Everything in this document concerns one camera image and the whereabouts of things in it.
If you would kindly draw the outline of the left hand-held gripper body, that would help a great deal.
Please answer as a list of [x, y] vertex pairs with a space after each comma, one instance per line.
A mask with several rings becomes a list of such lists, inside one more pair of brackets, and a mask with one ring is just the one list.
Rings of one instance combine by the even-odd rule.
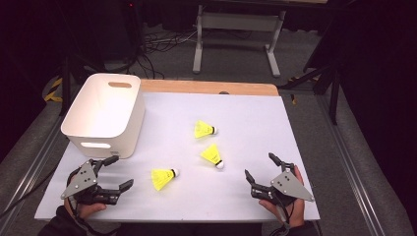
[[102, 189], [98, 185], [98, 172], [92, 169], [90, 160], [83, 163], [68, 178], [68, 185], [61, 194], [61, 199], [73, 197], [78, 204], [116, 205], [120, 196], [116, 196], [117, 190]]

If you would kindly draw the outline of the grey metal floor rail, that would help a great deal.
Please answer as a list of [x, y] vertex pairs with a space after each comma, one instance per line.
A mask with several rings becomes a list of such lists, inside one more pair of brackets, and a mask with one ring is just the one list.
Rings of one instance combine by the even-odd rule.
[[341, 165], [347, 176], [350, 187], [355, 196], [356, 202], [362, 212], [364, 220], [370, 231], [371, 236], [386, 236], [385, 231], [382, 228], [381, 222], [375, 212], [374, 206], [370, 200], [368, 192], [363, 185], [363, 182], [358, 174], [357, 169], [354, 166], [351, 155], [345, 144], [343, 137], [336, 125], [334, 125], [329, 117], [329, 106], [326, 99], [319, 95], [316, 97], [317, 103], [321, 109], [321, 112], [325, 116], [326, 123], [328, 125], [329, 132], [335, 141], [335, 145], [339, 152], [341, 159]]
[[23, 175], [17, 190], [7, 204], [6, 213], [0, 217], [0, 236], [6, 236], [7, 231], [24, 205], [26, 198], [34, 192], [35, 187], [40, 186], [36, 181], [55, 147], [57, 137], [60, 134], [59, 127], [61, 123], [62, 119], [58, 119], [53, 124], [51, 131], [47, 135], [36, 156], [31, 160], [28, 171]]

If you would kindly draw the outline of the person's left hand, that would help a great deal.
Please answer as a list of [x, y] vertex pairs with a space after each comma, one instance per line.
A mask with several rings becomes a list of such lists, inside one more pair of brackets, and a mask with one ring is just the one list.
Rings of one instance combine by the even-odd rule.
[[[71, 209], [71, 204], [70, 204], [70, 202], [69, 202], [68, 199], [65, 199], [64, 200], [64, 207], [65, 207], [66, 211], [68, 211], [68, 213], [73, 218], [75, 218], [75, 216], [73, 214], [73, 211]], [[97, 212], [100, 212], [102, 210], [105, 210], [105, 209], [106, 209], [106, 205], [105, 204], [101, 204], [101, 203], [93, 204], [93, 205], [90, 205], [90, 206], [78, 205], [78, 216], [81, 219], [87, 219], [91, 215], [93, 215], [93, 214], [95, 214]]]

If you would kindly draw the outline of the person's right hand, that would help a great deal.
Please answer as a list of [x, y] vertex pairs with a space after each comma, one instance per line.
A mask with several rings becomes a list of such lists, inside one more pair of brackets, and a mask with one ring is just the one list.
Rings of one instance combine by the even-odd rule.
[[[280, 214], [281, 209], [277, 206], [273, 205], [272, 203], [266, 200], [259, 200], [259, 204], [272, 213], [276, 219], [283, 223], [283, 216]], [[298, 226], [302, 226], [305, 223], [304, 220], [304, 211], [305, 211], [305, 201], [302, 199], [297, 199], [291, 206], [286, 208], [288, 215], [286, 219], [289, 221], [289, 226], [291, 228], [295, 228]]]

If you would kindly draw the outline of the wooden table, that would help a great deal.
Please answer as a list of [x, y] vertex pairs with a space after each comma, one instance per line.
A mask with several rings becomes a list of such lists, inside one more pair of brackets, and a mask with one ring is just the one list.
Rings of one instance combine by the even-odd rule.
[[182, 92], [278, 96], [278, 89], [275, 85], [270, 84], [142, 80], [141, 87], [142, 90], [146, 92]]

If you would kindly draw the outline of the white table mat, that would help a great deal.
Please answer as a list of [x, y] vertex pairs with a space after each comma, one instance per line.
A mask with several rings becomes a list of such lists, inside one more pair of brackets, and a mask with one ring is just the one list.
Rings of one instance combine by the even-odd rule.
[[[146, 114], [134, 154], [102, 168], [98, 183], [115, 189], [134, 185], [114, 206], [93, 215], [108, 222], [262, 222], [272, 216], [251, 196], [245, 170], [261, 185], [281, 170], [270, 152], [285, 162], [303, 164], [279, 96], [147, 92]], [[202, 120], [217, 129], [196, 139]], [[201, 157], [216, 144], [224, 167]], [[153, 169], [179, 170], [160, 191]]]

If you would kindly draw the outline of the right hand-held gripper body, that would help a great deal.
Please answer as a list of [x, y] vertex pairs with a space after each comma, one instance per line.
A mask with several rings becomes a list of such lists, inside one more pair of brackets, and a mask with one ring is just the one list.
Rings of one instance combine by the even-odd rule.
[[269, 186], [258, 184], [257, 189], [251, 187], [251, 196], [255, 199], [266, 200], [279, 207], [288, 207], [297, 199], [308, 202], [315, 200], [313, 195], [296, 178], [295, 167], [293, 171], [282, 171], [270, 181]]

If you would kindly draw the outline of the yellow black floor tape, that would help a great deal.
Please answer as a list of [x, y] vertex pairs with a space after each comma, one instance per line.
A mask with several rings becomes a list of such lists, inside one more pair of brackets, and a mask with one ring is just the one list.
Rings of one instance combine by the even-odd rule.
[[[292, 77], [288, 80], [289, 83], [295, 82], [298, 78], [297, 77]], [[290, 94], [290, 98], [291, 98], [291, 102], [293, 105], [297, 104], [297, 98], [295, 96], [295, 94]]]
[[59, 89], [59, 87], [62, 85], [63, 79], [57, 78], [53, 84], [51, 85], [49, 91], [44, 96], [45, 101], [54, 101], [54, 102], [62, 102], [63, 98], [61, 96], [57, 96], [56, 92]]

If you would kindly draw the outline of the white plastic storage bin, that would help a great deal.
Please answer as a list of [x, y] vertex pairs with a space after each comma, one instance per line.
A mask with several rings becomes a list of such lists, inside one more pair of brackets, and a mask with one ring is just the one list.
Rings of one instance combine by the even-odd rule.
[[130, 157], [145, 118], [141, 80], [132, 75], [87, 78], [61, 125], [61, 132], [90, 157]]

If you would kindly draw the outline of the grey metal desk frame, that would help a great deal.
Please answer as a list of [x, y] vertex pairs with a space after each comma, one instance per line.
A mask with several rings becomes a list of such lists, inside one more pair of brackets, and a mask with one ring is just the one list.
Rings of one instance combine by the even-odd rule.
[[202, 68], [203, 29], [268, 31], [271, 33], [271, 41], [264, 46], [264, 49], [271, 73], [275, 78], [278, 78], [280, 76], [280, 70], [276, 62], [274, 49], [282, 30], [285, 16], [285, 11], [280, 11], [277, 15], [272, 16], [211, 13], [206, 12], [204, 7], [200, 5], [197, 15], [197, 42], [195, 47], [193, 73], [198, 74]]

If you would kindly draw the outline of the yellow shuttlecock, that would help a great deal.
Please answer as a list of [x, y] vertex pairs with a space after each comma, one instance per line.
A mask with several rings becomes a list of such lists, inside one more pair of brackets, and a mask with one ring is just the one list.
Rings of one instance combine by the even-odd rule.
[[215, 135], [216, 133], [217, 133], [217, 129], [214, 126], [202, 120], [198, 120], [195, 124], [194, 136], [196, 139], [209, 136], [209, 135]]
[[153, 169], [151, 171], [151, 181], [154, 188], [160, 191], [167, 183], [173, 178], [179, 176], [179, 170], [175, 168], [171, 169]]
[[223, 160], [220, 157], [216, 144], [212, 144], [208, 148], [206, 148], [201, 153], [201, 157], [212, 163], [217, 169], [222, 169], [224, 167]]

